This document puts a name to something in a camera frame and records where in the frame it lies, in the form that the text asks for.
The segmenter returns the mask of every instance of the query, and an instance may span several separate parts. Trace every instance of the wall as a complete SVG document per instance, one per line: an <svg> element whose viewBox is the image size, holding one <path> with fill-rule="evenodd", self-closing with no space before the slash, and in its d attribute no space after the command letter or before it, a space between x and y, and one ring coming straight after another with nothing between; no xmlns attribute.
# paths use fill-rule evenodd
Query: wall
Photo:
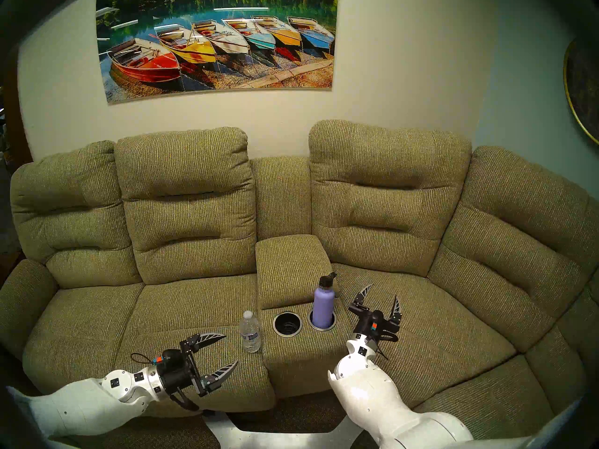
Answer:
<svg viewBox="0 0 599 449"><path fill-rule="evenodd" d="M495 0L338 3L332 91L178 94L109 106L95 0L74 2L21 47L19 97L33 158L101 139L223 125L248 134L250 157L307 155L310 127L330 118L474 136L495 44Z"/></svg>
<svg viewBox="0 0 599 449"><path fill-rule="evenodd" d="M473 145L503 146L599 199L599 145L568 106L562 69L574 35L544 0L498 0L498 36Z"/></svg>

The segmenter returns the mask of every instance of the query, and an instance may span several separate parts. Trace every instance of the painting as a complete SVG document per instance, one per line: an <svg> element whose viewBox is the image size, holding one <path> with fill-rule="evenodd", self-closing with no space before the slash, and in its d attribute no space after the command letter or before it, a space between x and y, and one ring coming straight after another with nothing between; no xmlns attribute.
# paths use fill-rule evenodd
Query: painting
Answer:
<svg viewBox="0 0 599 449"><path fill-rule="evenodd" d="M108 103L332 88L337 0L96 0L96 9Z"/></svg>
<svg viewBox="0 0 599 449"><path fill-rule="evenodd" d="M576 40L566 49L564 87L576 121L599 144L599 66Z"/></svg>

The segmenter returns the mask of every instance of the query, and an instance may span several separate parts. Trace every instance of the gold frame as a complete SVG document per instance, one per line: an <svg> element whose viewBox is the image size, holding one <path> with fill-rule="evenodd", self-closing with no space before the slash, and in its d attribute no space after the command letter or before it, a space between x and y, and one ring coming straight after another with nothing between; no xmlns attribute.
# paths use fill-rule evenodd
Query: gold frame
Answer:
<svg viewBox="0 0 599 449"><path fill-rule="evenodd" d="M584 132L589 136L589 138L591 138L595 143L599 144L599 140L595 137L593 137L593 135L591 135L589 133L589 131L586 129L586 127L582 124L581 120L578 118L578 115L576 114L576 111L574 110L574 106L572 106L572 100L570 99L570 92L568 91L568 81L566 79L566 66L568 65L568 56L570 55L570 50L576 45L576 40L572 40L570 42L570 44L568 45L568 48L566 49L566 55L564 56L564 88L566 89L566 99L568 100L568 105L570 106L570 110L572 111L572 114L574 114L574 118L576 119L576 122L578 122L578 125L581 126L581 128L584 130Z"/></svg>

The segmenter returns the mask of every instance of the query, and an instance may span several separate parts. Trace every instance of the black bottle lid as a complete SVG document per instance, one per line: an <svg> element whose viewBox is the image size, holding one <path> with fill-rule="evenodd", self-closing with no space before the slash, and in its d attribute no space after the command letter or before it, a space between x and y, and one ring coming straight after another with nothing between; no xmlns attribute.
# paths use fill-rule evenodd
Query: black bottle lid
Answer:
<svg viewBox="0 0 599 449"><path fill-rule="evenodd" d="M335 272L331 272L329 275L321 277L321 279L318 282L318 285L322 289L329 289L331 286L333 286L333 278L335 278L336 276L337 274Z"/></svg>

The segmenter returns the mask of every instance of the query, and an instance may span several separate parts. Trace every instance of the empty cup holder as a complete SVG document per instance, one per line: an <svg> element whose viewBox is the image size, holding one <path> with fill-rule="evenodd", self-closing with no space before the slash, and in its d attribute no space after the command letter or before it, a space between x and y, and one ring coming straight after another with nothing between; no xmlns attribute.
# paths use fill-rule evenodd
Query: empty cup holder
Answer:
<svg viewBox="0 0 599 449"><path fill-rule="evenodd" d="M330 330L331 328L333 328L335 326L335 324L337 323L337 316L335 315L335 312L333 312L333 322L331 323L331 326L328 327L328 328L318 328L317 326L315 326L312 323L312 312L314 312L314 311L310 311L310 313L308 314L308 323L310 323L310 326L314 330L318 330L319 332L327 332L328 330Z"/></svg>
<svg viewBox="0 0 599 449"><path fill-rule="evenodd" d="M293 312L283 312L273 319L273 328L280 337L291 338L297 335L303 322L301 318Z"/></svg>

